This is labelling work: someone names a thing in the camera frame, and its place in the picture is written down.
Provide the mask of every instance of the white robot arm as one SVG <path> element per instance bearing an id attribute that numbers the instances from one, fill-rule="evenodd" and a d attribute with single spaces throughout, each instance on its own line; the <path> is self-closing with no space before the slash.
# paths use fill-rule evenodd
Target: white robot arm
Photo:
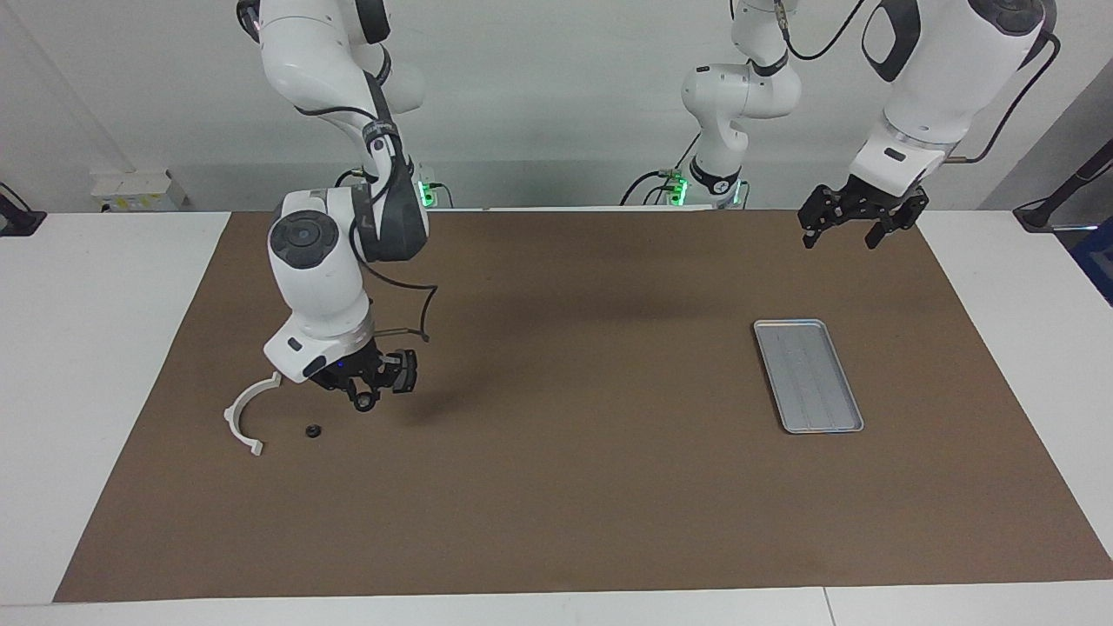
<path id="1" fill-rule="evenodd" d="M 795 0 L 788 4 L 796 8 Z M 684 107 L 700 125 L 693 156 L 683 164 L 695 183 L 688 192 L 692 202 L 729 204 L 749 147 L 742 120 L 784 117 L 800 101 L 800 77 L 789 63 L 775 9 L 774 0 L 741 0 L 732 39 L 749 61 L 700 66 L 684 79 Z"/>
<path id="2" fill-rule="evenodd" d="M 345 391 L 370 411 L 380 389 L 404 393 L 416 382 L 413 351 L 384 355 L 375 345 L 361 265 L 413 258 L 429 237 L 390 106 L 416 108 L 424 87 L 380 46 L 390 35 L 384 0 L 242 0 L 237 16 L 270 85 L 343 130 L 366 173 L 366 184 L 295 192 L 279 207 L 268 248 L 292 315 L 264 352 L 294 382 Z M 357 380 L 370 391 L 358 392 Z"/>
<path id="3" fill-rule="evenodd" d="M 1033 47 L 1053 39 L 1053 18 L 1052 0 L 883 0 L 863 50 L 893 94 L 847 184 L 817 187 L 800 209 L 805 245 L 850 219 L 877 221 L 866 237 L 870 248 L 910 228 L 928 203 L 920 183 L 1031 60 Z"/>

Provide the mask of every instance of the white wall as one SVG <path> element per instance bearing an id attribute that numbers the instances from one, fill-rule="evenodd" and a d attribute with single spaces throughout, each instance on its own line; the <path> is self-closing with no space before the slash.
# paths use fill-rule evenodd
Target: white wall
<path id="1" fill-rule="evenodd" d="M 269 209 L 355 160 L 337 131 L 302 119 L 269 88 L 232 0 L 7 2 L 128 159 L 169 168 L 198 208 Z M 426 106 L 401 120 L 407 146 L 461 204 L 615 203 L 637 174 L 674 163 L 696 133 L 679 97 L 686 71 L 740 59 L 723 4 L 395 0 L 392 53 L 430 84 Z M 804 3 L 799 48 L 826 41 L 853 4 Z M 981 204 L 1113 57 L 1113 6 L 1061 4 L 1062 60 L 991 162 L 933 180 L 935 207 Z M 749 125 L 752 205 L 798 205 L 816 184 L 845 180 L 887 92 L 861 59 L 860 23 L 824 59 L 798 63 L 806 94 L 791 118 Z M 0 40 L 0 177 L 49 211 L 86 208 L 88 170 L 109 166 L 10 41 Z M 1004 100 L 984 115 L 969 151 Z"/>
<path id="2" fill-rule="evenodd" d="M 1020 165 L 982 204 L 1008 209 L 1050 196 L 1113 138 L 1113 62 L 1071 105 Z M 1055 225 L 1100 224 L 1113 217 L 1113 175 L 1083 187 L 1055 212 Z"/>

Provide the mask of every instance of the green indicator light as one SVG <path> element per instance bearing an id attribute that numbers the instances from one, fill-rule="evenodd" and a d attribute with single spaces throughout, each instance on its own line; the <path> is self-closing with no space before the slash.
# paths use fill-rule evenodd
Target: green indicator light
<path id="1" fill-rule="evenodd" d="M 670 200 L 672 206 L 683 206 L 684 200 L 688 198 L 688 180 L 686 178 L 677 178 L 676 184 L 672 187 L 672 194 Z"/>
<path id="2" fill-rule="evenodd" d="M 417 195 L 421 196 L 421 203 L 425 208 L 436 204 L 436 194 L 423 180 L 417 182 Z"/>

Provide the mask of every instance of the metal tray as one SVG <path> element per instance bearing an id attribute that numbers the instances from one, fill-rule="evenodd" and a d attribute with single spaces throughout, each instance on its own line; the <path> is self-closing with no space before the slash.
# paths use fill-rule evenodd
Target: metal tray
<path id="1" fill-rule="evenodd" d="M 865 426 L 827 325 L 819 320 L 754 324 L 785 430 L 858 432 Z"/>

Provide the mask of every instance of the brown paper surface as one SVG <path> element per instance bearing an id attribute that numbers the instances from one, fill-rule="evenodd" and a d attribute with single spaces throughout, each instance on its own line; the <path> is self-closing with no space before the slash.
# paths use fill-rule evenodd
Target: brown paper surface
<path id="1" fill-rule="evenodd" d="M 235 215 L 58 601 L 1113 578 L 923 237 L 790 213 L 440 214 L 411 395 L 273 371 L 268 216 Z M 423 294 L 371 280 L 381 327 Z M 819 317 L 866 422 L 779 424 L 751 324 Z M 305 427 L 323 434 L 307 439 Z"/>

